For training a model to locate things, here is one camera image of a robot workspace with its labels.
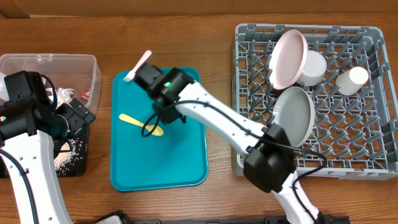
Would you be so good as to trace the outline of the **red sauce packet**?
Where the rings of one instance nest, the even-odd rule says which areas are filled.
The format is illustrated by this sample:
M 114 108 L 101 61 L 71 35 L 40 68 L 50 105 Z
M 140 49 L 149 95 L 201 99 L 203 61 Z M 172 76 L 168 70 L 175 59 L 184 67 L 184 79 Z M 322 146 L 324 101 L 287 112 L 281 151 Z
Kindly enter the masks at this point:
M 88 101 L 90 99 L 90 91 L 89 90 L 84 91 L 83 93 L 80 94 L 80 97 Z

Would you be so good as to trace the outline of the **grey round plate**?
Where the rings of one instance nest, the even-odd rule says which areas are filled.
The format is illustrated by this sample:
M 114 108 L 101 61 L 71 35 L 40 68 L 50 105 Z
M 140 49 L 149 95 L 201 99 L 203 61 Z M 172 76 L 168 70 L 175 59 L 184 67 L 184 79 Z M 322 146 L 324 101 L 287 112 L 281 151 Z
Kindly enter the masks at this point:
M 315 123 L 315 106 L 310 95 L 300 87 L 286 89 L 277 99 L 272 123 L 282 127 L 290 145 L 300 147 L 309 138 Z

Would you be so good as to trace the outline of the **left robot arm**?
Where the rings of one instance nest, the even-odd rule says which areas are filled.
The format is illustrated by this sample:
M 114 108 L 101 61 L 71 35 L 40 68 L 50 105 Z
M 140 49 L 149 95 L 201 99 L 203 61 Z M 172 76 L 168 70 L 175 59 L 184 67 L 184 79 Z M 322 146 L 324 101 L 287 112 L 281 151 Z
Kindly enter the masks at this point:
M 45 79 L 25 70 L 1 75 L 1 158 L 21 223 L 71 223 L 54 159 L 95 116 L 77 99 L 61 105 L 50 100 Z

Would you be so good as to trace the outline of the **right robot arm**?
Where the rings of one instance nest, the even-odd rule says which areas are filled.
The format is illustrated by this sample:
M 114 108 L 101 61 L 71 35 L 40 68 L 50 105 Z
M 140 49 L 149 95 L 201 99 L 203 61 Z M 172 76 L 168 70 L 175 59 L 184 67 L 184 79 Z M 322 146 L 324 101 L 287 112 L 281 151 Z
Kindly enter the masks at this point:
M 194 119 L 230 143 L 244 159 L 244 176 L 282 205 L 289 223 L 324 223 L 325 217 L 306 196 L 295 165 L 295 152 L 278 124 L 266 127 L 226 106 L 208 93 L 200 82 L 179 68 L 163 72 L 144 63 L 133 81 L 153 100 L 158 123 Z

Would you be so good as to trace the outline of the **white plastic cup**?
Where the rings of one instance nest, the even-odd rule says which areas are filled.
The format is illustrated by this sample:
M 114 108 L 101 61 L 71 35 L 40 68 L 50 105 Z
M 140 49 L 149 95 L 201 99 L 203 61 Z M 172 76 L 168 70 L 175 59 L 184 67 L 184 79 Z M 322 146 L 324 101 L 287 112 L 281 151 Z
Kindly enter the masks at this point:
M 347 72 L 339 75 L 336 85 L 339 92 L 343 95 L 355 94 L 368 80 L 368 71 L 363 67 L 354 67 Z

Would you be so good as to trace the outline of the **grey bowl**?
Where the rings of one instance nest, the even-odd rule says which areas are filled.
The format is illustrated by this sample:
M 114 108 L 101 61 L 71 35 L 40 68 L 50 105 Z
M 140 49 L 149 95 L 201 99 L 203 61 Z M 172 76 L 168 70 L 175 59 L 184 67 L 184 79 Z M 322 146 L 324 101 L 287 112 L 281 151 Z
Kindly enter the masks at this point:
M 300 85 L 314 86 L 319 84 L 326 72 L 326 60 L 320 52 L 309 50 L 302 74 L 297 83 Z

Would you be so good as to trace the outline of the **white plastic fork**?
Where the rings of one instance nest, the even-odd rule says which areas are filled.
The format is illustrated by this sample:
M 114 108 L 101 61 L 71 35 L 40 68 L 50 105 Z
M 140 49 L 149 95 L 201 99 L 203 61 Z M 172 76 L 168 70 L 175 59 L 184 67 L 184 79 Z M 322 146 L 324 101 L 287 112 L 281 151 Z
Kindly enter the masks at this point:
M 123 78 L 123 81 L 124 82 L 132 81 L 134 79 L 134 77 L 136 76 L 136 72 L 138 71 L 138 69 L 148 61 L 148 59 L 150 58 L 151 55 L 152 55 L 152 51 L 146 50 L 144 52 L 144 54 L 142 55 L 142 57 L 139 59 L 139 61 L 136 63 L 134 68 L 130 72 L 128 72 L 128 74 Z

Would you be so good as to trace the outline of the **pink round plate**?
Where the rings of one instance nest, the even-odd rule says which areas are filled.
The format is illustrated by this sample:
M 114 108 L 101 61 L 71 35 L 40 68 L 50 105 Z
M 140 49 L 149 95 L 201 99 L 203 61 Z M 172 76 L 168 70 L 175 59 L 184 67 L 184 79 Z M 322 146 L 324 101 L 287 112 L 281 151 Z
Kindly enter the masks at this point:
M 289 30 L 277 41 L 269 62 L 272 73 L 269 81 L 276 90 L 293 85 L 301 76 L 307 59 L 305 37 L 297 30 Z

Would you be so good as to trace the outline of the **white napkin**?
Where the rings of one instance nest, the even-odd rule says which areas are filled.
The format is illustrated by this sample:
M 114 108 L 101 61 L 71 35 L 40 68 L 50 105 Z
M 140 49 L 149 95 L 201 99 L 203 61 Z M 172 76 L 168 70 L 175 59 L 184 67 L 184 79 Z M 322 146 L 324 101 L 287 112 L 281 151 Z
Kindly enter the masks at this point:
M 49 100 L 53 102 L 53 91 L 52 88 L 46 88 L 47 92 L 50 92 L 50 95 L 48 96 Z M 56 91 L 56 96 L 57 96 L 57 107 L 60 106 L 63 103 L 69 104 L 72 100 L 73 92 L 75 90 L 72 88 L 59 88 Z

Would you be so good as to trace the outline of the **yellow plastic spoon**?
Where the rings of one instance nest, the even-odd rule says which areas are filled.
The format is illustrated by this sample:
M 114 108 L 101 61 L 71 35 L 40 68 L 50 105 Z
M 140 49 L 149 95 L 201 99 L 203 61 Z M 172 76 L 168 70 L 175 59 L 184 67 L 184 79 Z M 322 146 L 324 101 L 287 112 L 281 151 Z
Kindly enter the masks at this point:
M 133 118 L 127 114 L 124 114 L 124 113 L 121 113 L 119 115 L 119 119 L 121 121 L 124 121 L 129 124 L 133 124 L 133 125 L 141 127 L 141 128 L 144 127 L 144 123 L 142 123 L 141 121 L 138 121 L 135 118 Z M 146 129 L 149 134 L 154 135 L 154 136 L 162 136 L 164 134 L 164 130 L 161 127 L 154 125 L 154 124 L 147 125 L 144 129 Z

